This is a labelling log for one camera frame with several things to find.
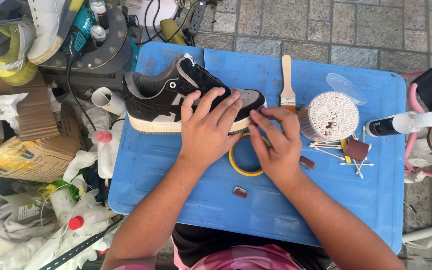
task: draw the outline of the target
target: masking tape roll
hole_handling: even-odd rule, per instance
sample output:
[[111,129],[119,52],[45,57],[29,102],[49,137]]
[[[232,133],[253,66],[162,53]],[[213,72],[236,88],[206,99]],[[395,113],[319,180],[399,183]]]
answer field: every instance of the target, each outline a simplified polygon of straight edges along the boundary
[[[240,138],[240,140],[244,139],[244,138],[248,138],[250,135],[249,132],[246,132],[243,134],[243,136]],[[261,136],[262,140],[267,144],[267,146],[271,146],[271,144],[269,144],[268,140],[266,138],[264,138],[263,136]],[[234,147],[236,145],[234,145],[233,147],[231,147],[231,149],[229,150],[229,162],[231,163],[231,166],[233,166],[233,168],[240,174],[242,175],[246,175],[246,176],[258,176],[261,175],[262,173],[264,173],[263,169],[259,168],[255,171],[246,171],[241,169],[240,167],[238,167],[236,165],[236,162],[234,161]]]

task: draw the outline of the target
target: forearm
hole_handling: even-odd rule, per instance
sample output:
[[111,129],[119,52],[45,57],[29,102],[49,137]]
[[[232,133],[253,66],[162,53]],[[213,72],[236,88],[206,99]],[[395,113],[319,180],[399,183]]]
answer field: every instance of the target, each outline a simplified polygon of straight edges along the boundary
[[165,245],[204,169],[192,168],[182,158],[134,208],[118,230],[109,256],[119,260],[150,258]]
[[305,174],[278,188],[303,216],[322,247],[343,270],[404,269],[388,245]]

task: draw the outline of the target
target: stone tile floor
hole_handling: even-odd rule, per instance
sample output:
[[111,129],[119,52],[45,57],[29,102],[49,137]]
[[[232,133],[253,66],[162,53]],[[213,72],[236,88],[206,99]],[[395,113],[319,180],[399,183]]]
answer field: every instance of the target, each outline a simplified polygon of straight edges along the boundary
[[[138,41],[148,39],[141,29],[138,35]],[[195,42],[403,74],[432,67],[432,0],[222,0],[206,8]],[[405,201],[417,213],[404,207],[403,233],[432,226],[432,179],[405,184]],[[409,270],[432,270],[432,249],[411,252],[403,247],[400,256],[420,255],[427,265],[409,262]]]

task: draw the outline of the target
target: cotton swab container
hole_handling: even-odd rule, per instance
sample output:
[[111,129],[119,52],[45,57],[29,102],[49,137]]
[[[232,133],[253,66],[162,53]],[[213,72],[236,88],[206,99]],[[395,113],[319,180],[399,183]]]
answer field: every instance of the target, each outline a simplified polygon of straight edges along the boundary
[[326,81],[336,92],[315,96],[298,114],[301,134],[312,141],[348,138],[360,121],[356,105],[367,102],[366,97],[346,78],[329,73]]

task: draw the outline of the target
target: black shorts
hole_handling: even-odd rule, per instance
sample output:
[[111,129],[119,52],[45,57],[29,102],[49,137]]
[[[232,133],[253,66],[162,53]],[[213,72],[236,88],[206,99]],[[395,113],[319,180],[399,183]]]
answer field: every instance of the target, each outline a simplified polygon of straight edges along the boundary
[[322,247],[225,230],[176,223],[171,235],[181,261],[188,267],[192,267],[207,255],[240,245],[256,247],[278,245],[306,270],[327,270],[332,261]]

